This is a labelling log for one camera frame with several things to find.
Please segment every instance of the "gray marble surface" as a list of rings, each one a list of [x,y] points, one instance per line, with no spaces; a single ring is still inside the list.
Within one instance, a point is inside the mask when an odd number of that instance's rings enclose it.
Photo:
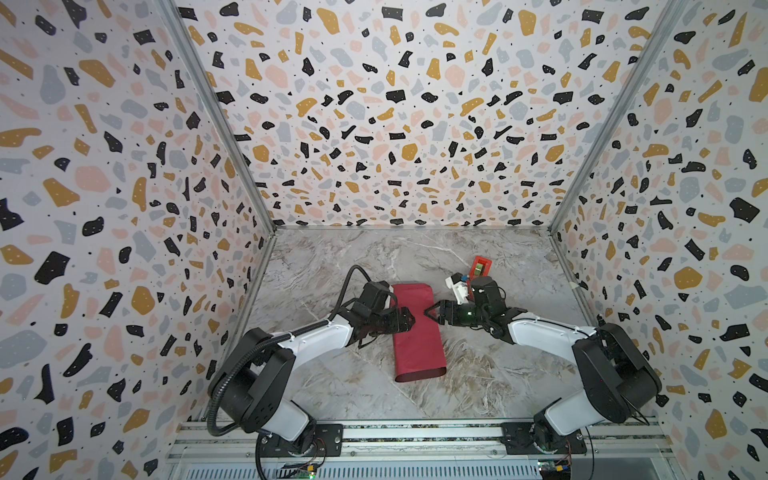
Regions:
[[[357,263],[375,281],[427,283],[435,301],[453,298],[444,279],[467,272],[475,255],[521,306],[586,325],[544,232],[533,230],[281,230],[247,328],[287,331],[333,308]],[[347,298],[362,289],[355,273]],[[329,352],[293,373],[286,398],[319,419],[530,417],[581,384],[575,368],[530,346],[483,331],[441,326],[448,373],[396,383],[391,337]]]

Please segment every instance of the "terrazzo wall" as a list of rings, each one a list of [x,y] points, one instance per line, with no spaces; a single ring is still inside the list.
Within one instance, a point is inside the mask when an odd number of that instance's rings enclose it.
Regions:
[[[689,478],[768,475],[768,2],[690,2],[557,238]]]
[[[664,0],[179,0],[278,225],[545,225]]]
[[[154,4],[0,15],[0,477],[155,478],[265,233]]]

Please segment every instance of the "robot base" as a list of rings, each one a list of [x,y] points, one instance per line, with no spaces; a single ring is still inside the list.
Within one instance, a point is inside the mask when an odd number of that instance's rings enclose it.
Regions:
[[[261,458],[289,458],[289,457],[311,457],[315,454],[314,448],[310,448],[305,455],[296,455],[291,452],[293,449],[292,442],[288,442],[280,435],[272,435],[271,437],[264,437],[266,443],[262,443],[259,446],[259,454]],[[319,462],[323,458],[323,443],[325,443],[325,450],[327,457],[338,457],[341,455],[341,442],[344,440],[344,425],[340,423],[323,423],[318,425],[315,430],[314,439],[321,439],[322,442],[317,442],[320,451],[317,452],[317,461]]]
[[[533,422],[502,423],[502,443],[507,449],[507,455],[540,455],[542,452],[536,448],[534,442],[536,435],[531,433]],[[587,446],[581,436],[581,430],[577,430],[563,438],[559,445],[548,445],[545,448],[557,449],[553,454],[568,454],[566,441],[571,444],[571,453],[587,453]]]

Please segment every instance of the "black mounting plate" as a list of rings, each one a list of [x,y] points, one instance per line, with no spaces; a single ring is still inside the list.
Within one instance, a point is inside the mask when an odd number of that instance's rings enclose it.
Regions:
[[[294,455],[288,453],[288,447],[290,442],[287,442],[279,435],[272,435],[272,437],[264,437],[266,443],[262,443],[259,446],[259,453],[261,458],[290,458]],[[315,429],[315,439],[322,439],[322,442],[317,442],[320,446],[320,451],[317,452],[317,461],[323,460],[323,443],[326,445],[328,457],[341,456],[341,443],[344,440],[344,425],[340,423],[320,423]],[[307,452],[306,457],[314,455],[314,449],[310,449]],[[297,456],[296,458],[306,458],[305,456]]]
[[[530,434],[533,422],[509,422],[502,423],[502,443],[507,449],[507,455],[542,455],[533,445],[533,437]],[[566,439],[571,443],[571,453],[587,453],[587,445],[584,440],[579,440],[581,430],[576,430]],[[552,455],[567,455],[568,449],[562,448]]]

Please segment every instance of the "red bag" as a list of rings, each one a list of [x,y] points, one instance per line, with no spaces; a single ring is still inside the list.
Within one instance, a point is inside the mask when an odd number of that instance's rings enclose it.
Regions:
[[[435,303],[432,288],[424,283],[392,286],[400,306],[407,306],[416,322],[409,332],[393,335],[396,382],[434,379],[445,375],[445,353],[440,327],[424,315]]]

